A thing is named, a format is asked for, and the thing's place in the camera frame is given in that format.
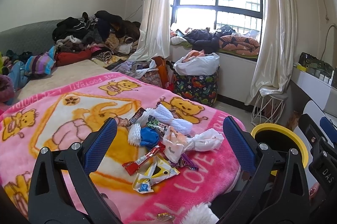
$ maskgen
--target red clothing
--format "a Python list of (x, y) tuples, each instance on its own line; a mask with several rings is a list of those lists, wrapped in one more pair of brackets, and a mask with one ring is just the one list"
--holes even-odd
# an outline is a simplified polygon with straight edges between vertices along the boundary
[(85, 51), (79, 53), (58, 53), (55, 55), (56, 66), (61, 67), (73, 64), (76, 62), (80, 62), (82, 60), (90, 59), (90, 57), (91, 57), (90, 49), (86, 49)]

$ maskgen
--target yellow trash can rim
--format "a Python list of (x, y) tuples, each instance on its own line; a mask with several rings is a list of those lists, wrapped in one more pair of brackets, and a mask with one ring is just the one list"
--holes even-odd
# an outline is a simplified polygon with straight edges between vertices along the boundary
[(290, 131), (287, 128), (284, 128), (283, 126), (277, 125), (277, 124), (271, 124), (271, 123), (264, 123), (257, 125), (251, 132), (251, 135), (253, 138), (255, 138), (255, 135), (259, 133), (260, 131), (266, 131), (266, 130), (272, 130), (276, 132), (280, 132), (287, 137), (289, 137), (292, 141), (295, 142), (295, 144), (299, 147), (300, 153), (302, 155), (302, 163), (303, 167), (305, 168), (308, 165), (309, 162), (309, 153), (308, 150), (304, 144), (304, 142), (292, 131)]

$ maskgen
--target gray headboard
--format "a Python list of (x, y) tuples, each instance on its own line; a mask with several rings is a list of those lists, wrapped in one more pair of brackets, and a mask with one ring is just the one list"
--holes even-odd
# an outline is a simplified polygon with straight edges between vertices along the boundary
[(17, 54), (30, 51), (39, 55), (48, 51), (54, 45), (52, 33), (60, 21), (36, 22), (0, 32), (0, 52), (5, 55), (7, 50)]

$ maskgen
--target pink blanket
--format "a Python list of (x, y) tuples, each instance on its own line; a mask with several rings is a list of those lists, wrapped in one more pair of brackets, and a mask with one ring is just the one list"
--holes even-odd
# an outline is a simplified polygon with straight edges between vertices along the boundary
[[(191, 135), (209, 128), (223, 133), (222, 123), (227, 113), (183, 100), (170, 91), (125, 75), (107, 73), (34, 95), (1, 115), (2, 186), (27, 216), (30, 177), (42, 147), (66, 149), (75, 141), (83, 141), (90, 132), (99, 130), (107, 118), (130, 118), (139, 107), (155, 108), (159, 101), (167, 108), (176, 109), (177, 117), (193, 123)], [(239, 120), (236, 121), (245, 129)], [(192, 206), (212, 201), (236, 182), (240, 166), (225, 139), (219, 150), (189, 154), (199, 166), (198, 172), (181, 168), (179, 175), (154, 186), (154, 193), (139, 194), (132, 189), (135, 177), (129, 176), (122, 164), (136, 160), (146, 151), (129, 145), (127, 139), (127, 129), (118, 127), (117, 136), (101, 165), (90, 174), (99, 192), (107, 194), (117, 205), (124, 223), (152, 220), (163, 212), (174, 214), (175, 223), (179, 223)], [(64, 177), (75, 206), (84, 211), (67, 172)]]

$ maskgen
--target blue gripper pad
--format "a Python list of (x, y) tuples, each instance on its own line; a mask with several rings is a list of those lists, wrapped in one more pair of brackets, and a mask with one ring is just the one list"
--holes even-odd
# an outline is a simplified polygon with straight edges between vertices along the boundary
[(84, 172), (89, 175), (101, 164), (112, 141), (117, 134), (117, 122), (111, 118), (98, 131), (98, 135), (84, 155)]
[(337, 130), (333, 124), (331, 124), (329, 119), (322, 117), (320, 120), (320, 127), (323, 129), (332, 143), (337, 143)]
[(223, 121), (223, 132), (242, 170), (253, 176), (256, 171), (255, 154), (243, 137), (243, 131), (232, 117), (226, 117)]

